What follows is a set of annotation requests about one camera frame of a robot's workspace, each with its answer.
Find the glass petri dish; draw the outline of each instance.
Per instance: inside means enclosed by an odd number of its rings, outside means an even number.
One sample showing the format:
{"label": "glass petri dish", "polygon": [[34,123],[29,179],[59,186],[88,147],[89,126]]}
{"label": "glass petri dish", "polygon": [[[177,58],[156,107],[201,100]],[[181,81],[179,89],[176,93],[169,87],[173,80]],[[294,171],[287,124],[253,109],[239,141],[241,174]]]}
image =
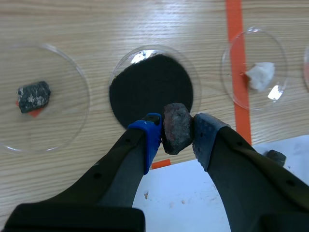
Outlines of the glass petri dish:
{"label": "glass petri dish", "polygon": [[[10,153],[43,153],[68,145],[83,128],[89,89],[78,65],[48,44],[15,44],[0,52],[0,146]],[[48,105],[37,115],[22,114],[17,89],[45,81]]]}
{"label": "glass petri dish", "polygon": [[304,79],[309,90],[309,46],[306,47],[304,54]]}
{"label": "glass petri dish", "polygon": [[[245,71],[250,70],[257,62],[272,62],[275,65],[274,77],[264,91],[257,91],[249,86],[248,94],[245,91],[234,91],[238,89],[235,85],[239,83],[233,82],[231,54],[235,56],[233,62],[237,63],[237,53],[243,45],[246,56],[246,63],[243,64]],[[234,73],[239,75],[236,77],[238,80],[247,85],[249,80],[243,71],[234,70]],[[260,110],[278,102],[286,88],[287,75],[287,58],[282,45],[270,32],[256,27],[250,27],[237,35],[222,56],[221,78],[225,90],[236,104],[248,110]]]}
{"label": "glass petri dish", "polygon": [[[189,75],[192,88],[193,88],[193,103],[192,107],[190,110],[190,113],[195,115],[200,108],[200,101],[201,101],[201,85],[200,85],[200,80],[198,78],[198,75],[195,71],[195,68],[191,64],[191,62],[180,52],[174,50],[173,48],[163,46],[163,45],[146,45],[142,46],[139,48],[136,48],[126,54],[116,65],[114,68],[111,76],[110,76],[110,81],[109,81],[109,87],[111,86],[113,80],[120,74],[122,73],[125,69],[127,69],[129,66],[132,64],[137,64],[140,61],[149,59],[151,57],[154,57],[156,55],[164,55],[170,58],[173,58],[176,60],[179,64],[182,65],[182,67],[185,69],[187,74]],[[125,111],[126,115],[128,117],[134,118],[133,116],[130,115],[131,111]],[[113,113],[115,117],[118,119],[117,113],[113,110]],[[127,123],[122,123],[120,122],[124,127],[126,127]]]}

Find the gray speckled rock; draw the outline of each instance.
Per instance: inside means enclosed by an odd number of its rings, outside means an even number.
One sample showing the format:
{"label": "gray speckled rock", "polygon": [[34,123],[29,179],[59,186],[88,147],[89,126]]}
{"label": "gray speckled rock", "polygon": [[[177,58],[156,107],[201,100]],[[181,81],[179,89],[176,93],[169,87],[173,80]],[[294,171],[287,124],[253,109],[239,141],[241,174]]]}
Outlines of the gray speckled rock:
{"label": "gray speckled rock", "polygon": [[17,94],[19,109],[25,114],[45,107],[49,102],[51,91],[45,81],[40,81],[20,87]]}
{"label": "gray speckled rock", "polygon": [[193,118],[185,105],[172,103],[164,107],[162,143],[166,153],[177,155],[193,140]]}

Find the orange tape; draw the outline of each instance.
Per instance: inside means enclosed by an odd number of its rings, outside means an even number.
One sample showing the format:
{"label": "orange tape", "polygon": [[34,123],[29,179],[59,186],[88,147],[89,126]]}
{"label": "orange tape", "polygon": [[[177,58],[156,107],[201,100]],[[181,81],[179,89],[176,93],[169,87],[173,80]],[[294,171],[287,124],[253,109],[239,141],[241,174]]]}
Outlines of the orange tape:
{"label": "orange tape", "polygon": [[27,114],[31,115],[32,117],[37,117],[41,113],[42,110],[43,108],[33,110],[33,111],[28,112]]}
{"label": "orange tape", "polygon": [[170,166],[170,159],[165,159],[163,161],[159,161],[151,165],[152,169],[163,168],[166,166]]}
{"label": "orange tape", "polygon": [[[226,0],[226,19],[228,40],[231,42],[243,32],[241,0]],[[246,72],[246,53],[243,36],[230,51],[230,62],[235,97],[249,106],[248,80],[241,73]],[[234,103],[236,131],[251,144],[250,111]]]}

